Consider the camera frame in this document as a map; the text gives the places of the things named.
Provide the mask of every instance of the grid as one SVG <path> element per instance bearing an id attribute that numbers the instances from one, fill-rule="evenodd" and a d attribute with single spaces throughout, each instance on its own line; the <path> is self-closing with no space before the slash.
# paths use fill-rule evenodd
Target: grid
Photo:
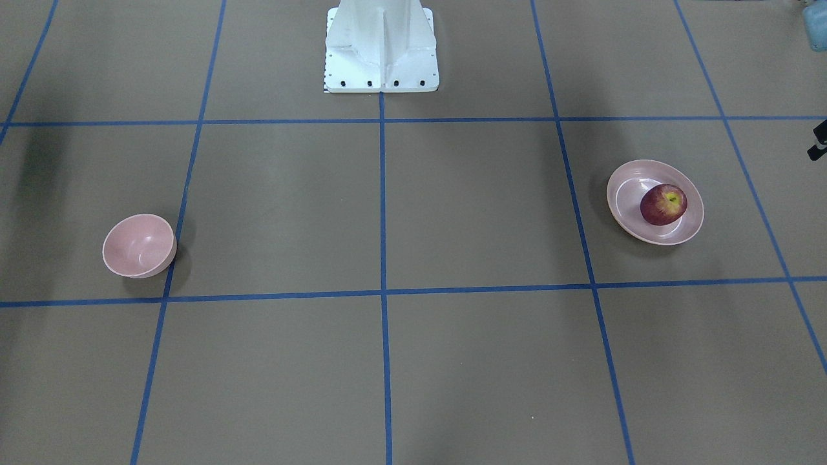
<path id="1" fill-rule="evenodd" d="M 131 454 L 131 463 L 138 463 L 139 452 L 141 448 L 141 437 L 144 428 L 144 421 L 146 419 L 146 411 L 151 400 L 152 382 L 155 371 L 155 363 L 158 357 L 158 350 L 162 338 L 164 327 L 165 313 L 168 303 L 182 303 L 182 302 L 210 302 L 210 301 L 231 301 L 231 300 L 287 300 L 287 299 L 330 299 L 340 297 L 354 297 L 354 296 L 378 296 L 381 299 L 381 319 L 382 319 L 382 343 L 383 343 L 383 361 L 384 361 L 384 381 L 385 381 L 385 458 L 388 465 L 393 462 L 393 434 L 392 434 L 392 403 L 391 403 L 391 366 L 390 366 L 390 342 L 389 342 L 389 325 L 388 325 L 388 296 L 391 295 L 427 295 L 427 294 L 462 294 L 462 293 L 499 293 L 499 292 L 531 292 L 540 290 L 590 290 L 596 317 L 600 325 L 600 333 L 605 350 L 605 358 L 609 376 L 612 382 L 614 400 L 617 407 L 617 414 L 624 437 L 624 444 L 626 447 L 627 458 L 630 465 L 635 463 L 633 444 L 629 436 L 629 428 L 627 426 L 621 389 L 617 380 L 614 368 L 614 361 L 612 357 L 611 345 L 609 343 L 609 335 L 607 333 L 603 311 L 600 303 L 599 290 L 603 289 L 619 289 L 619 288 L 645 288 L 645 287 L 671 287 L 671 286 L 707 286 L 707 285 L 748 285 L 759 283 L 786 283 L 789 286 L 790 292 L 796 302 L 797 308 L 801 313 L 801 319 L 806 326 L 807 332 L 810 335 L 813 348 L 816 350 L 821 362 L 821 366 L 827 374 L 827 358 L 816 337 L 815 330 L 810 323 L 810 318 L 807 314 L 805 306 L 798 294 L 796 283 L 802 282 L 827 282 L 827 276 L 794 276 L 790 273 L 782 250 L 778 245 L 776 236 L 773 232 L 772 225 L 764 211 L 758 190 L 753 184 L 748 167 L 741 155 L 739 145 L 735 140 L 733 131 L 729 125 L 730 121 L 749 121 L 749 120 L 765 120 L 765 121 L 781 121 L 781 120 L 813 120 L 820 121 L 827 119 L 827 116 L 813 116 L 813 115 L 777 115 L 777 116 L 746 116 L 746 115 L 728 115 L 724 112 L 723 106 L 719 100 L 718 94 L 715 91 L 715 86 L 712 79 L 707 72 L 701 53 L 699 52 L 695 38 L 692 35 L 690 25 L 681 10 L 681 5 L 678 0 L 673 0 L 674 7 L 681 23 L 686 31 L 692 50 L 697 58 L 697 63 L 704 75 L 705 81 L 709 87 L 710 94 L 715 101 L 715 106 L 718 111 L 717 116 L 606 116 L 606 117 L 562 117 L 557 108 L 557 99 L 552 79 L 552 67 L 548 63 L 544 43 L 543 32 L 541 30 L 540 21 L 538 19 L 537 6 L 535 0 L 529 0 L 533 14 L 533 21 L 535 32 L 538 40 L 540 50 L 539 60 L 542 61 L 545 72 L 545 80 L 548 88 L 548 98 L 551 104 L 553 117 L 431 117 L 431 118 L 392 118 L 385 116 L 385 96 L 379 93 L 379 117 L 378 118 L 331 118 L 331 119 L 207 119 L 205 113 L 207 109 L 210 84 L 213 77 L 213 68 L 218 54 L 218 49 L 221 42 L 222 24 L 224 21 L 224 14 L 227 8 L 227 0 L 222 0 L 220 5 L 220 12 L 218 15 L 218 23 L 215 28 L 213 38 L 212 54 L 209 61 L 209 66 L 206 71 L 206 79 L 203 85 L 203 96 L 201 99 L 200 111 L 198 119 L 196 120 L 145 120 L 145 121 L 56 121 L 56 122 L 15 122 L 13 121 L 18 104 L 25 92 L 26 84 L 34 69 L 37 57 L 40 54 L 43 43 L 47 37 L 50 25 L 55 16 L 55 10 L 58 7 L 59 0 L 53 0 L 49 10 L 42 33 L 37 42 L 34 53 L 31 57 L 26 73 L 20 83 L 20 87 L 14 98 L 11 109 L 9 110 L 5 121 L 2 124 L 2 132 L 0 132 L 0 144 L 7 135 L 8 129 L 12 127 L 97 127 L 97 126 L 190 126 L 194 127 L 195 135 L 192 144 L 192 151 L 189 158 L 189 166 L 187 175 L 183 186 L 183 193 L 181 195 L 180 210 L 178 222 L 175 228 L 175 236 L 180 239 L 182 228 L 184 226 L 184 216 L 188 203 L 189 184 L 192 179 L 193 167 L 197 162 L 198 144 L 201 137 L 201 131 L 205 125 L 262 125 L 262 124 L 337 124 L 337 123 L 359 123 L 372 124 L 379 127 L 379 164 L 380 164 L 380 287 L 379 289 L 366 290 L 339 290 L 339 291 L 320 291 L 320 292 L 285 292 L 285 293 L 270 293 L 270 294 L 240 294 L 240 295 L 186 295 L 186 296 L 172 296 L 170 295 L 170 287 L 172 285 L 173 275 L 175 271 L 175 262 L 172 263 L 167 271 L 165 288 L 161 297 L 150 298 L 123 298 L 123 299 L 80 299 L 80 300 L 33 300 L 33 301 L 6 301 L 0 302 L 0 308 L 26 308 L 26 307 L 48 307 L 48 306 L 69 306 L 69 305 L 99 305 L 99 304 L 159 304 L 160 310 L 155 329 L 155 337 L 152 345 L 151 359 L 146 374 L 146 386 L 141 402 L 141 411 L 139 420 L 136 426 L 135 441 Z M 733 152 L 738 159 L 739 165 L 746 179 L 750 192 L 753 196 L 753 201 L 758 207 L 766 234 L 769 236 L 772 247 L 777 255 L 778 262 L 783 270 L 783 276 L 774 277 L 755 277 L 755 278 L 737 278 L 737 279 L 718 279 L 718 280 L 658 280 L 658 281 L 630 281 L 630 282 L 599 282 L 595 279 L 595 273 L 592 268 L 589 245 L 586 240 L 586 233 L 581 218 L 581 209 L 579 206 L 577 193 L 575 190 L 575 181 L 571 173 L 571 165 L 568 159 L 566 150 L 566 138 L 563 131 L 563 122 L 596 122 L 596 121 L 716 121 L 724 125 L 729 141 L 731 142 Z M 501 286 L 470 286 L 470 287 L 438 287 L 438 288 L 390 288 L 388 287 L 388 271 L 387 271 L 387 251 L 386 251 L 386 188 L 385 188 L 385 128 L 387 124 L 398 123 L 451 123 L 451 122 L 554 122 L 557 130 L 557 138 L 559 140 L 562 151 L 563 164 L 566 168 L 566 179 L 571 195 L 571 207 L 573 208 L 576 218 L 579 237 L 581 240 L 583 260 L 586 265 L 588 275 L 588 282 L 572 283 L 572 284 L 552 284 L 552 285 L 501 285 Z"/>

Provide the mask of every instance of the pink bowl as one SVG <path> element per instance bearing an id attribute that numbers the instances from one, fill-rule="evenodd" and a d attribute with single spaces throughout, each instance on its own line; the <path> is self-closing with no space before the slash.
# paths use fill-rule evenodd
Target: pink bowl
<path id="1" fill-rule="evenodd" d="M 103 263 L 127 278 L 148 278 L 172 263 L 177 246 L 172 227 L 150 213 L 131 216 L 116 224 L 103 241 Z"/>

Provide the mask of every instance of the gray square tile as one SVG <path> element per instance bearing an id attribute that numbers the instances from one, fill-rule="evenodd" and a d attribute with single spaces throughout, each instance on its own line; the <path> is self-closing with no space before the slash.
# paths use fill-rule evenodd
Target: gray square tile
<path id="1" fill-rule="evenodd" d="M 170 304 L 142 465 L 384 462 L 378 298 Z"/>
<path id="2" fill-rule="evenodd" d="M 0 311 L 4 465 L 129 463 L 158 305 Z"/>
<path id="3" fill-rule="evenodd" d="M 538 1 L 560 115 L 717 115 L 672 2 Z"/>
<path id="4" fill-rule="evenodd" d="M 0 121 L 6 120 L 14 97 L 35 53 L 51 0 L 3 4 L 0 15 Z"/>
<path id="5" fill-rule="evenodd" d="M 625 464 L 591 293 L 392 296 L 394 463 Z"/>
<path id="6" fill-rule="evenodd" d="M 827 457 L 827 377 L 786 284 L 600 297 L 637 463 Z"/>
<path id="7" fill-rule="evenodd" d="M 198 117 L 220 2 L 60 2 L 15 121 Z"/>
<path id="8" fill-rule="evenodd" d="M 439 90 L 387 96 L 388 117 L 548 117 L 529 2 L 424 0 L 433 10 Z"/>
<path id="9" fill-rule="evenodd" d="M 553 123 L 386 132 L 390 287 L 588 281 Z"/>
<path id="10" fill-rule="evenodd" d="M 173 293 L 378 289 L 378 132 L 375 124 L 205 127 Z"/>
<path id="11" fill-rule="evenodd" d="M 827 282 L 796 283 L 796 289 L 824 351 L 827 349 Z"/>
<path id="12" fill-rule="evenodd" d="M 723 123 L 566 122 L 563 128 L 598 281 L 783 276 Z M 655 246 L 615 222 L 606 183 L 618 166 L 637 159 L 668 163 L 698 188 L 705 217 L 689 242 Z"/>
<path id="13" fill-rule="evenodd" d="M 827 63 L 810 49 L 803 2 L 681 1 L 728 115 L 824 115 Z"/>
<path id="14" fill-rule="evenodd" d="M 827 275 L 824 171 L 807 156 L 819 121 L 732 121 L 772 232 L 793 275 Z"/>
<path id="15" fill-rule="evenodd" d="M 109 230 L 137 213 L 173 228 L 192 127 L 15 127 L 0 146 L 0 300 L 160 296 L 165 273 L 121 278 Z"/>
<path id="16" fill-rule="evenodd" d="M 376 94 L 323 92 L 327 10 L 337 4 L 228 2 L 207 117 L 379 117 Z"/>

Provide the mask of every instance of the plate with apple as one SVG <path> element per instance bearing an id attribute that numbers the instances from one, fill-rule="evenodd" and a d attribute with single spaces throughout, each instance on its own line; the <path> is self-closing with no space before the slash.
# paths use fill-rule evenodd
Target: plate with apple
<path id="1" fill-rule="evenodd" d="M 621 165 L 609 177 L 606 198 L 620 227 L 650 244 L 686 242 L 704 222 L 698 189 L 683 173 L 661 161 Z"/>

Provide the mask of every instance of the black object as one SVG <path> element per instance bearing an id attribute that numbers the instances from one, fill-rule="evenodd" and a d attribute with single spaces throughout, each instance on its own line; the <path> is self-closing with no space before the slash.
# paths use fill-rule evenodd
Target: black object
<path id="1" fill-rule="evenodd" d="M 815 139 L 818 143 L 810 147 L 807 155 L 810 156 L 810 160 L 816 161 L 827 153 L 827 120 L 824 120 L 820 125 L 816 126 L 815 129 L 813 129 L 813 134 L 815 134 Z"/>

